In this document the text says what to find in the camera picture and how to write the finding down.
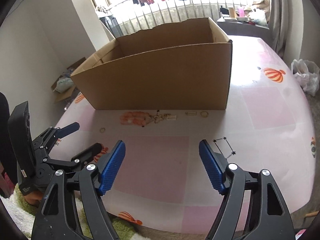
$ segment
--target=blue gripper pad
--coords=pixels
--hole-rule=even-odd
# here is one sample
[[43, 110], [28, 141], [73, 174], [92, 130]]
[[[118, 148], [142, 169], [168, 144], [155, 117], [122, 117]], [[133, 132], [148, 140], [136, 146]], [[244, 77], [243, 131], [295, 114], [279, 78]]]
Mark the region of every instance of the blue gripper pad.
[[211, 184], [215, 190], [221, 195], [224, 195], [227, 191], [225, 185], [223, 184], [223, 172], [219, 168], [218, 163], [213, 158], [211, 149], [206, 140], [202, 140], [199, 143], [199, 155], [202, 163], [207, 171]]
[[98, 193], [101, 195], [104, 195], [108, 190], [110, 190], [113, 182], [115, 181], [125, 156], [124, 142], [118, 142], [118, 144], [109, 154], [111, 154], [111, 157], [100, 176], [100, 187], [98, 189]]

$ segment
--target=plastic bag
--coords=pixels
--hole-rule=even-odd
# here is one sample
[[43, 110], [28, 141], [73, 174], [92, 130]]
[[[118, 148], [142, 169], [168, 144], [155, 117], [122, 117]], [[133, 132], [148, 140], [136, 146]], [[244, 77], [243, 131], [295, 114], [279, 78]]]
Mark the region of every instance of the plastic bag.
[[249, 17], [253, 18], [254, 23], [262, 26], [267, 26], [266, 14], [260, 9], [253, 9], [253, 11], [249, 13]]
[[71, 78], [61, 78], [57, 81], [57, 87], [54, 89], [54, 91], [58, 91], [59, 93], [63, 93], [67, 89], [74, 86], [74, 82], [71, 80]]
[[309, 60], [294, 59], [291, 63], [291, 71], [295, 73], [293, 76], [303, 91], [314, 97], [319, 90], [320, 80], [320, 69], [316, 63]]

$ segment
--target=silver screw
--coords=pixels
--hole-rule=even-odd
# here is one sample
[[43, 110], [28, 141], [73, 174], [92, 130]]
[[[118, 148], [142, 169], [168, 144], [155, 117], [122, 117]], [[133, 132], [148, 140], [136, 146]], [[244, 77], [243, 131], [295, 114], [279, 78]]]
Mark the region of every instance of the silver screw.
[[88, 171], [92, 171], [92, 170], [94, 170], [96, 168], [96, 165], [94, 165], [94, 164], [89, 164], [88, 166], [87, 166], [87, 170]]
[[262, 170], [262, 174], [265, 175], [265, 176], [269, 176], [270, 175], [270, 171]]
[[229, 167], [230, 170], [233, 170], [233, 171], [235, 171], [236, 169], [238, 169], [238, 166], [237, 166], [236, 164], [234, 164], [234, 163], [230, 163], [230, 164], [228, 165], [228, 167]]
[[63, 174], [63, 170], [57, 170], [56, 171], [56, 176], [60, 176], [60, 175], [62, 175]]

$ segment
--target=curtain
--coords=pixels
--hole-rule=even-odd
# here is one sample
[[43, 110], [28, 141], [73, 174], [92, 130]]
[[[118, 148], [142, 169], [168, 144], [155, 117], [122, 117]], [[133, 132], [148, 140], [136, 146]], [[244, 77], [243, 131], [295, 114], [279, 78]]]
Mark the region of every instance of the curtain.
[[288, 0], [271, 0], [268, 27], [272, 33], [272, 49], [282, 58], [288, 33]]

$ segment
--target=brown cardboard box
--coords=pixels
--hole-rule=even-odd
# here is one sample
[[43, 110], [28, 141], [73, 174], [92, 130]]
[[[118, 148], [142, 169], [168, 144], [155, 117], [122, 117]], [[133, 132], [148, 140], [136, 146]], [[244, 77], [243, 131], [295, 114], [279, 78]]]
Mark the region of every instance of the brown cardboard box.
[[95, 109], [226, 109], [232, 41], [211, 18], [119, 37], [71, 75]]
[[[77, 62], [73, 63], [71, 66], [67, 67], [67, 69], [69, 68], [74, 68], [76, 69], [77, 67], [79, 67], [83, 62], [85, 61], [85, 57], [81, 58], [80, 60], [78, 60]], [[61, 76], [59, 76], [57, 78], [57, 80], [53, 83], [53, 85], [51, 86], [52, 91], [56, 94], [56, 99], [55, 99], [55, 103], [58, 103], [62, 100], [68, 99], [72, 96], [73, 92], [75, 90], [77, 90], [76, 86], [72, 86], [71, 88], [67, 89], [66, 91], [59, 93], [57, 91], [54, 91], [55, 88], [57, 87], [57, 82], [59, 80]]]

